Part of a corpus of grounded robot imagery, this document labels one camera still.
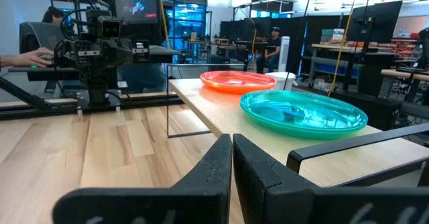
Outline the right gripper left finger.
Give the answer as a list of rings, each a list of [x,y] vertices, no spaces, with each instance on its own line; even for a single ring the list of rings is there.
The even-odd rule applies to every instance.
[[[169,188],[80,188],[57,200],[54,224],[227,224],[232,141],[221,135]]]

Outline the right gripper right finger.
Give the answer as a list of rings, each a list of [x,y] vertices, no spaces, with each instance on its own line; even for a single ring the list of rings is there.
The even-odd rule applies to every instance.
[[[238,133],[233,165],[245,224],[429,224],[429,187],[319,187]]]

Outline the translucent green plastic plate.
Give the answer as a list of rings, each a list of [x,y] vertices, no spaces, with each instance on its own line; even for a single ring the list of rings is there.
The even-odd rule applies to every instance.
[[[267,113],[245,112],[246,116],[260,126],[277,133],[305,139],[339,139],[365,128],[368,116],[339,114],[305,116],[303,113],[268,111]]]

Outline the translucent blue plastic plate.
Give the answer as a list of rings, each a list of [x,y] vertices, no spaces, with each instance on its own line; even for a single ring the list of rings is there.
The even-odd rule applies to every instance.
[[[253,91],[241,97],[240,107],[244,112],[262,114],[268,111],[281,111],[303,113],[306,117],[322,116],[322,114],[334,117],[339,114],[355,116],[358,113],[365,113],[358,107],[344,101],[301,91]]]

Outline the translucent orange plastic plate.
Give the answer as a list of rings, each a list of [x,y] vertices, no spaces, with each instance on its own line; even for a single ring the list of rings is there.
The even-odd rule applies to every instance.
[[[236,95],[271,90],[277,83],[277,80],[269,75],[235,70],[204,72],[200,75],[200,80],[204,86],[214,91]]]

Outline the wooden shelf with black legs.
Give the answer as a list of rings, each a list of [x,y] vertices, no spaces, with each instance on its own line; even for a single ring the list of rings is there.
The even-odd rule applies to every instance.
[[[292,150],[331,146],[322,139],[303,139],[275,132],[246,116],[240,96],[213,91],[199,78],[170,80],[171,89],[216,136],[240,133],[285,164]],[[372,185],[409,172],[429,174],[429,148],[403,138],[360,146],[302,161],[299,173],[319,186]]]

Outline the black desk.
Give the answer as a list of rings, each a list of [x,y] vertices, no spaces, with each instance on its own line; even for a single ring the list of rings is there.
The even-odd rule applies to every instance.
[[[167,49],[162,46],[149,47],[151,63],[172,63],[173,55],[179,55],[179,51]],[[73,68],[32,68],[32,67],[11,67],[8,72],[26,73],[29,81],[45,80],[78,80],[79,71]]]

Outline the person at desk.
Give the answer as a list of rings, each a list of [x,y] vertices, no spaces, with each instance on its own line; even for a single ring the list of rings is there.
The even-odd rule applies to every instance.
[[[64,17],[64,14],[62,11],[60,11],[58,8],[50,6],[48,8],[48,10],[45,12],[43,19],[42,19],[42,22],[43,23],[51,23],[51,24],[59,26],[61,24],[63,17]],[[14,57],[15,56],[1,56],[0,55],[0,68],[13,66]]]

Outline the grey office chair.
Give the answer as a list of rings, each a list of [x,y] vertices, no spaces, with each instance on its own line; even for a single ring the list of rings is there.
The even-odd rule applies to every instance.
[[[60,27],[52,23],[23,22],[19,25],[19,53],[47,48],[54,50],[64,36]]]

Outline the white plastic bucket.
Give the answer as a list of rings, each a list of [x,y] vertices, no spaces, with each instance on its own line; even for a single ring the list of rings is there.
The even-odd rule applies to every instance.
[[[296,75],[289,72],[269,72],[265,75],[272,76],[276,79],[275,90],[290,91],[292,87],[298,86],[296,82]]]

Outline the seated person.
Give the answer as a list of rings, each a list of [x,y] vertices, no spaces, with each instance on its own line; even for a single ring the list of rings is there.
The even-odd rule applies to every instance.
[[[267,40],[267,48],[256,60],[257,73],[263,74],[265,63],[267,63],[268,72],[274,71],[274,66],[279,62],[281,43],[280,28],[272,27],[271,37]]]

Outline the white tower fan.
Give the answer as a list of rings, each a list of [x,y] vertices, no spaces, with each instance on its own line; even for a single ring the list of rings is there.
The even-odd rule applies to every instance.
[[[280,46],[280,54],[279,54],[279,62],[278,62],[278,71],[285,72],[288,65],[288,53],[290,48],[290,37],[282,36],[281,46]]]

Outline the wooden work table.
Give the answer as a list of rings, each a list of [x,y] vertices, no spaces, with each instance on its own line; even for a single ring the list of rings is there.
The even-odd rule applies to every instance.
[[[345,67],[346,71],[343,74],[344,83],[343,89],[347,91],[352,78],[352,69],[357,65],[376,65],[384,68],[390,68],[397,56],[395,52],[386,52],[385,48],[356,48],[356,47],[341,47],[323,44],[313,44],[313,53],[311,57],[311,67],[309,73],[309,87],[314,86],[314,71],[316,64],[329,64],[335,67]],[[321,58],[317,56],[319,50],[329,50],[337,52],[337,59]]]

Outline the red storage bins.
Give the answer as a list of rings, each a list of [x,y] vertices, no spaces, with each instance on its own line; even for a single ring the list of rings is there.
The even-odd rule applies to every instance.
[[[366,53],[389,52],[397,58],[411,58],[418,43],[415,38],[394,38],[388,32],[351,32],[347,34],[346,41],[347,46],[356,50],[367,46]]]

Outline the black monitor on stand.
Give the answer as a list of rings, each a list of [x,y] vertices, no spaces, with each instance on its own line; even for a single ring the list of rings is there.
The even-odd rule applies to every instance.
[[[347,40],[390,43],[401,7],[402,1],[393,1],[354,8]]]

